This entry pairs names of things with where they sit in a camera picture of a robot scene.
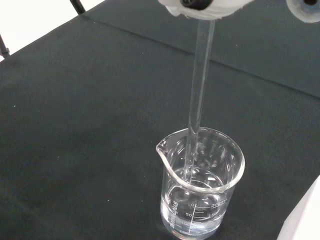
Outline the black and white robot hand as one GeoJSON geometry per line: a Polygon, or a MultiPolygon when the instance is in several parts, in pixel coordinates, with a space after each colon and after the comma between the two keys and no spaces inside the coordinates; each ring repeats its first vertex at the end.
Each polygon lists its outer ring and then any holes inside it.
{"type": "MultiPolygon", "coordinates": [[[[168,12],[177,17],[213,21],[230,16],[251,3],[250,0],[160,0],[168,12]]],[[[320,2],[318,0],[287,0],[289,11],[304,23],[320,21],[320,2]]]]}

